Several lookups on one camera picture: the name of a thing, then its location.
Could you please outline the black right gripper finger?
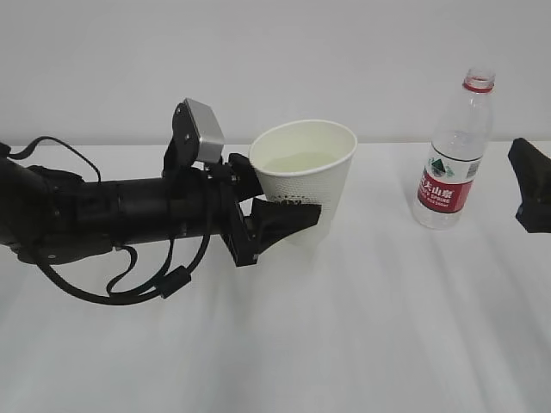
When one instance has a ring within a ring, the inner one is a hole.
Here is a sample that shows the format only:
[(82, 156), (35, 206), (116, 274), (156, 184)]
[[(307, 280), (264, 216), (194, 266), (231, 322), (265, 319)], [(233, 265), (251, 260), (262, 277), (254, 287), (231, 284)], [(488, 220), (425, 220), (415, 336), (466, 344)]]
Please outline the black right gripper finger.
[(508, 159), (521, 195), (517, 221), (528, 233), (550, 233), (550, 158), (528, 140), (517, 138)]

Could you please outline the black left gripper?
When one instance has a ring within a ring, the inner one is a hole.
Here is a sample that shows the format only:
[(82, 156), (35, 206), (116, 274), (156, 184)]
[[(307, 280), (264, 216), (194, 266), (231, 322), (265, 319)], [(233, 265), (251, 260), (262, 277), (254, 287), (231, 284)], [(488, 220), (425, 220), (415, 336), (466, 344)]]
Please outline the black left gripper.
[(231, 153), (228, 163), (171, 175), (171, 221), (184, 224), (188, 237), (220, 235), (236, 266), (254, 265), (276, 243), (314, 227), (321, 214), (320, 205), (255, 198), (250, 218), (245, 217), (240, 203), (260, 195), (250, 159)]

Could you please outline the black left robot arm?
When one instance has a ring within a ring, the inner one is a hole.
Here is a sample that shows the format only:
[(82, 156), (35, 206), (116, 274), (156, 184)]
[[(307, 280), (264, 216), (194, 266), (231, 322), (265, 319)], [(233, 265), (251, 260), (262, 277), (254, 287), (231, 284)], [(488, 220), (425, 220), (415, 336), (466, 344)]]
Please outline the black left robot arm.
[(249, 266), (270, 246), (315, 226), (313, 200), (267, 201), (249, 159), (173, 166), (159, 178), (87, 182), (63, 170), (21, 166), (29, 150), (1, 148), (1, 242), (22, 262), (20, 231), (52, 265), (115, 248), (186, 237), (220, 236), (234, 263)]

